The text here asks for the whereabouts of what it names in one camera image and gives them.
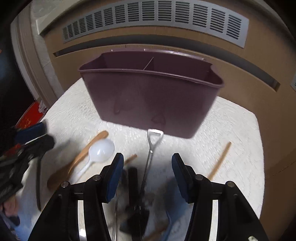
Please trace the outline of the person's left hand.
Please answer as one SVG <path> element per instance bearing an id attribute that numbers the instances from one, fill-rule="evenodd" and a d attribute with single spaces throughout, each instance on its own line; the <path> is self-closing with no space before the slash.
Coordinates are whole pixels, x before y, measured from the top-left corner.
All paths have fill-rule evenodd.
<path id="1" fill-rule="evenodd" d="M 18 216 L 18 210 L 19 203 L 15 195 L 1 204 L 1 211 L 3 211 L 7 217 Z"/>

